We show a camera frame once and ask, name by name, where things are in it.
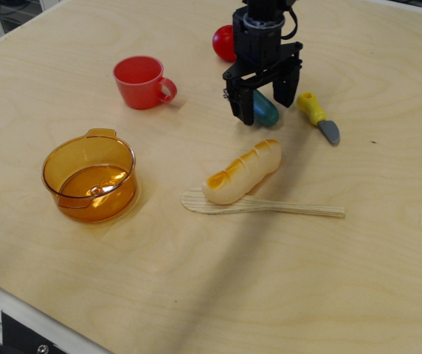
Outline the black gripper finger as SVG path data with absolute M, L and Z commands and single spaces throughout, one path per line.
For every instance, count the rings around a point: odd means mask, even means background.
M 245 88 L 229 91 L 229 103 L 233 115 L 244 125 L 251 126 L 254 124 L 253 90 Z
M 274 100 L 289 108 L 294 102 L 299 79 L 300 69 L 296 68 L 274 80 L 272 83 Z

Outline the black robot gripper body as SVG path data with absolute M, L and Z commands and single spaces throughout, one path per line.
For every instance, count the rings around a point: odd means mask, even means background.
M 300 42 L 291 43 L 298 30 L 293 1 L 245 1 L 232 15 L 237 56 L 223 73 L 226 95 L 233 89 L 256 90 L 301 69 Z

